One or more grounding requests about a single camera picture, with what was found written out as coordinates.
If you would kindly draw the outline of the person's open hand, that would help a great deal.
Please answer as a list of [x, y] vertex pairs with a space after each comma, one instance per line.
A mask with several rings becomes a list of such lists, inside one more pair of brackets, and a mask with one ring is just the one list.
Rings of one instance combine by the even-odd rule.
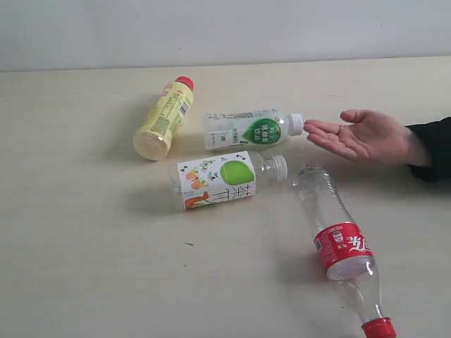
[[304, 123], [313, 144], [356, 163], [405, 164], [431, 167], [431, 156], [420, 139], [396, 119], [370, 110], [350, 109], [345, 124], [322, 120]]

